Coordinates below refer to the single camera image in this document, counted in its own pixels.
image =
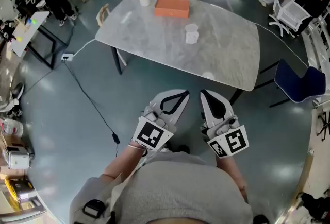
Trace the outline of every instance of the orange box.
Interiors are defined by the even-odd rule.
[[[157,0],[155,16],[189,18],[190,0]]]

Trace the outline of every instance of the wooden chair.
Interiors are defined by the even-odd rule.
[[[97,24],[99,25],[99,27],[101,27],[104,23],[105,12],[107,12],[108,15],[110,15],[109,4],[106,4],[105,6],[103,6],[96,16]],[[127,66],[126,61],[124,60],[124,58],[122,57],[122,55],[120,54],[118,49],[117,49],[117,53],[118,53],[120,60],[123,62],[124,66]]]

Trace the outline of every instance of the black power cord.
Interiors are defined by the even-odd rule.
[[[112,138],[113,141],[115,142],[116,146],[115,146],[115,156],[117,157],[118,155],[118,145],[120,144],[119,138],[117,136],[117,134],[115,134],[115,132],[111,129],[111,127],[107,124],[106,120],[103,118],[102,114],[99,112],[99,110],[97,109],[97,107],[95,106],[93,100],[87,95],[87,93],[83,90],[83,88],[81,87],[80,82],[78,81],[77,77],[75,76],[75,74],[71,71],[71,69],[67,66],[67,64],[64,63],[64,65],[67,67],[67,69],[69,70],[69,72],[71,73],[72,77],[76,80],[78,86],[80,87],[81,91],[84,93],[84,95],[89,99],[89,101],[92,103],[92,105],[94,106],[95,110],[98,112],[98,114],[100,115],[100,117],[102,118],[102,120],[104,121],[104,123],[106,124],[106,126],[111,130],[112,132]]]

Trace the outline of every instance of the navy blue chair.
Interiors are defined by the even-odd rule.
[[[276,104],[272,104],[269,107],[275,107],[293,101],[294,103],[303,102],[309,98],[317,98],[325,93],[325,74],[316,68],[310,66],[305,75],[300,78],[285,62],[283,59],[272,64],[268,68],[264,69],[260,73],[263,73],[274,66],[277,66],[275,77],[263,84],[256,86],[254,89],[258,89],[267,84],[275,82],[277,86],[287,95],[288,99],[282,100]]]

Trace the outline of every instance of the gray floor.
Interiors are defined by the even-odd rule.
[[[111,10],[119,1],[89,0],[78,4],[81,14],[75,22],[67,51],[77,51],[93,39],[98,29],[95,17],[100,7],[109,3]],[[263,8],[257,0],[230,2],[235,13],[267,27],[270,8]],[[67,40],[72,25],[67,23],[59,29],[54,18],[50,18],[46,27]],[[276,27],[269,29],[279,33]],[[283,58],[297,73],[304,74],[305,66],[278,38],[260,27],[258,30],[260,69]],[[38,36],[35,46],[44,52],[49,45],[41,38]],[[294,40],[285,36],[283,40],[307,61],[301,38]],[[178,122],[175,144],[188,144],[192,154],[214,164],[214,155],[199,132],[202,120],[198,93],[209,89],[230,98],[235,89],[146,59],[124,56],[128,67],[122,76],[117,74],[110,48],[96,41],[67,63],[118,134],[121,140],[118,151],[132,137],[140,112],[149,101],[159,92],[181,88],[191,92],[191,99]],[[273,75],[274,70],[260,75],[257,84]],[[48,208],[59,220],[68,223],[72,198],[87,178],[100,175],[114,159],[116,146],[110,131],[59,60],[57,68],[50,72],[27,53],[19,77],[26,83],[22,107],[36,153],[28,175]],[[248,182],[249,193],[269,201],[276,217],[287,206],[298,183],[311,129],[311,102],[299,105],[289,102],[268,108],[282,99],[285,99],[283,93],[271,84],[244,92],[234,105],[234,112],[245,125],[250,142],[250,147],[235,159]]]

